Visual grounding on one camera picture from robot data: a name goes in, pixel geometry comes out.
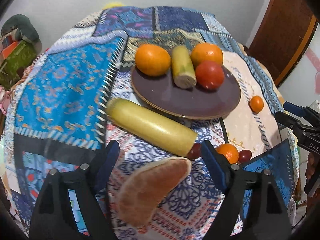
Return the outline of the person's right hand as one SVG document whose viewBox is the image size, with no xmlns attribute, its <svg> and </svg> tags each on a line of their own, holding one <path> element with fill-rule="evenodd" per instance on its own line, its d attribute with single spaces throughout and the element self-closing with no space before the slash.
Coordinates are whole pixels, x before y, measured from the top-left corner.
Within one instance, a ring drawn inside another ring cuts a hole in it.
<svg viewBox="0 0 320 240">
<path fill-rule="evenodd" d="M 305 172 L 307 179 L 310 179 L 315 172 L 316 166 L 319 162 L 319 154 L 310 152 L 308 155 L 308 163 Z"/>
</svg>

